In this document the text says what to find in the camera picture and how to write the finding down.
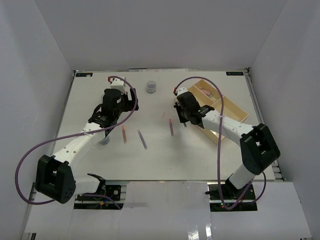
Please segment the beige slim orange-tip pen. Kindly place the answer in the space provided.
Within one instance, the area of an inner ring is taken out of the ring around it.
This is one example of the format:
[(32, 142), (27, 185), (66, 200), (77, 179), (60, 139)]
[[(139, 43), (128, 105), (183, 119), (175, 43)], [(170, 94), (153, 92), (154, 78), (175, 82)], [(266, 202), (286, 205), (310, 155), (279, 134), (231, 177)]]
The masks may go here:
[(125, 129), (124, 125), (122, 125), (122, 135), (123, 135), (123, 142), (126, 144), (127, 143), (127, 135), (126, 135), (126, 129)]

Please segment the pink chunky highlighter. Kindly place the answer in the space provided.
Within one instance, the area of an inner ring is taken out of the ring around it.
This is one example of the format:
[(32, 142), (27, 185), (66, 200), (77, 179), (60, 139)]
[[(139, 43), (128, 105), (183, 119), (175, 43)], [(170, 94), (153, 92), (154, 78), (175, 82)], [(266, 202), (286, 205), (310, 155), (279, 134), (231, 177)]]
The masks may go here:
[(211, 94), (210, 91), (208, 91), (208, 90), (206, 90), (206, 89), (204, 89), (204, 88), (200, 88), (200, 90), (201, 90), (201, 92), (202, 92), (203, 94), (205, 94), (207, 97), (209, 97), (209, 98), (212, 97), (212, 94)]

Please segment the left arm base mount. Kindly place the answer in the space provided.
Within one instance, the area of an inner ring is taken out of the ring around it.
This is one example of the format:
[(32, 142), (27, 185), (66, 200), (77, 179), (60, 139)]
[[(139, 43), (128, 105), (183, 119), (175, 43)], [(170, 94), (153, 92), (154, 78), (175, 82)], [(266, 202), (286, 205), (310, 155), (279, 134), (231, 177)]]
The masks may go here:
[(121, 210), (124, 206), (128, 181), (107, 181), (106, 185), (96, 193), (98, 196), (75, 197), (73, 208), (75, 210)]

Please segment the cream wooden divided tray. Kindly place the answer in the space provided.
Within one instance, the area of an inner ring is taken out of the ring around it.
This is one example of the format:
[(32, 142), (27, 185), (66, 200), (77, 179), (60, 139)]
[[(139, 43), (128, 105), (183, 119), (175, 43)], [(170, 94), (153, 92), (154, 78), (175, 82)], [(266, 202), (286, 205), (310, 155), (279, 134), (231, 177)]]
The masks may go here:
[[(205, 94), (202, 93), (200, 88), (203, 88), (209, 92), (211, 92), (212, 97), (209, 98)], [(207, 81), (201, 79), (196, 82), (194, 85), (188, 88), (188, 91), (191, 92), (196, 100), (198, 101), (199, 105), (202, 107), (204, 105), (208, 105), (213, 107), (218, 112), (221, 111), (222, 101), (219, 92), (210, 85)], [(232, 102), (226, 96), (223, 97), (224, 109), (223, 115), (229, 117), (233, 120), (238, 122), (244, 123), (245, 120), (248, 118), (248, 114), (242, 110), (238, 105)], [(205, 136), (207, 136), (214, 144), (218, 144), (219, 134), (217, 131), (203, 129), (201, 127), (197, 127)]]

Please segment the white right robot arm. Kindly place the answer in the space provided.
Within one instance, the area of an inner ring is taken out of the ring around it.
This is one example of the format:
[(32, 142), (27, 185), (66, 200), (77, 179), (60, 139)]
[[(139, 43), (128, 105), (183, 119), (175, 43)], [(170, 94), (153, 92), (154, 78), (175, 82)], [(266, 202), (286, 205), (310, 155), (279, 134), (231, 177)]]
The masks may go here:
[(236, 200), (242, 196), (245, 185), (280, 157), (281, 152), (265, 124), (253, 126), (221, 116), (212, 106), (200, 106), (193, 93), (185, 88), (178, 89), (175, 96), (174, 108), (181, 123), (190, 122), (201, 129), (214, 131), (240, 147), (242, 164), (225, 181), (229, 198)]

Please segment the purple slim capped pen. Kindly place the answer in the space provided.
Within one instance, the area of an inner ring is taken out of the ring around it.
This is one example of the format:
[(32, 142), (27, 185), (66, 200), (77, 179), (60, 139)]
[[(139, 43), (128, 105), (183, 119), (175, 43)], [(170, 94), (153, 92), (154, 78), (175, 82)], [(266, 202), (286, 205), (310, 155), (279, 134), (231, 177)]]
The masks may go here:
[(138, 129), (137, 133), (138, 133), (138, 135), (140, 137), (140, 140), (142, 142), (142, 145), (143, 145), (144, 149), (146, 150), (148, 147), (147, 147), (146, 141), (145, 141), (145, 139), (144, 139), (144, 137), (142, 135), (142, 132)]

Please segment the pink slim red-tip pen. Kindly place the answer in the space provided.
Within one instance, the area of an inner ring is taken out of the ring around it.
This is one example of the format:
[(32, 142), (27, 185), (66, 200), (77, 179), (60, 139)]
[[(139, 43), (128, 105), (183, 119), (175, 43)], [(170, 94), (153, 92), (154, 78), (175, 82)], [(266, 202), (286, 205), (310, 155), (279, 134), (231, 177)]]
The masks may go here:
[(174, 136), (174, 129), (173, 129), (173, 123), (172, 123), (171, 119), (169, 119), (169, 128), (170, 128), (170, 134), (173, 137)]

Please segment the clear jar purple beads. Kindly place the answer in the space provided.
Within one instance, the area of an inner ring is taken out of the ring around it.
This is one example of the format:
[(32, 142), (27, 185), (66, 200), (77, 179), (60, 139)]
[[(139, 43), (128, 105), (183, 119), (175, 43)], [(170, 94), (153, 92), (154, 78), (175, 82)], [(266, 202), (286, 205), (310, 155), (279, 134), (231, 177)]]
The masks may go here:
[(146, 92), (149, 93), (149, 94), (155, 93), (156, 90), (157, 90), (157, 83), (156, 83), (155, 81), (152, 81), (152, 80), (148, 81), (148, 82), (146, 83), (145, 90), (146, 90)]

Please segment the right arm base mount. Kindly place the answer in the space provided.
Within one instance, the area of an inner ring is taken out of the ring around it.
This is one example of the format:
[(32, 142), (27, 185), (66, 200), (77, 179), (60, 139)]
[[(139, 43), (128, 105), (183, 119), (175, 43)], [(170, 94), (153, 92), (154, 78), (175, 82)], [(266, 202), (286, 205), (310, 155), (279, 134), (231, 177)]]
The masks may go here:
[[(232, 193), (231, 191), (227, 190), (225, 184), (221, 185), (222, 195), (224, 202), (227, 207), (231, 207), (237, 199), (240, 197), (241, 193), (245, 189), (243, 187), (239, 192)], [(208, 190), (205, 192), (206, 195), (209, 197), (209, 206), (210, 211), (212, 213), (215, 212), (256, 212), (258, 210), (256, 203), (251, 203), (256, 199), (256, 193), (254, 191), (253, 185), (251, 184), (244, 196), (240, 199), (238, 204), (231, 210), (227, 210), (220, 198), (219, 194), (219, 186), (217, 183), (209, 184)]]

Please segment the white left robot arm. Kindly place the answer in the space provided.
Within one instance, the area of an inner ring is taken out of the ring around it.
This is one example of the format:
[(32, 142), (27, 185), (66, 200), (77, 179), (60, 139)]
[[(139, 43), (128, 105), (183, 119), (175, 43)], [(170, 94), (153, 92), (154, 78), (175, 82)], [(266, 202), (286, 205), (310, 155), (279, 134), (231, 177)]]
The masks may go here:
[(103, 198), (106, 193), (104, 178), (93, 173), (75, 177), (74, 171), (87, 153), (105, 141), (118, 126), (122, 113), (138, 109), (134, 88), (128, 93), (115, 88), (105, 89), (102, 103), (94, 109), (80, 135), (53, 155), (43, 155), (38, 160), (35, 190), (61, 204), (74, 195), (90, 194), (96, 200)]

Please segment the clear jar blue beads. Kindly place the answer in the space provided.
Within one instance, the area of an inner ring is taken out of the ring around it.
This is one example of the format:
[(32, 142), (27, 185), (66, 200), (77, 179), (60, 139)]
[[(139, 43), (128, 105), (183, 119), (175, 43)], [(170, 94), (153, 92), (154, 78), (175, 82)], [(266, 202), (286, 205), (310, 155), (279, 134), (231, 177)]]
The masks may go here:
[(106, 145), (110, 142), (110, 137), (109, 136), (106, 136), (104, 139), (102, 139), (99, 143), (101, 145)]

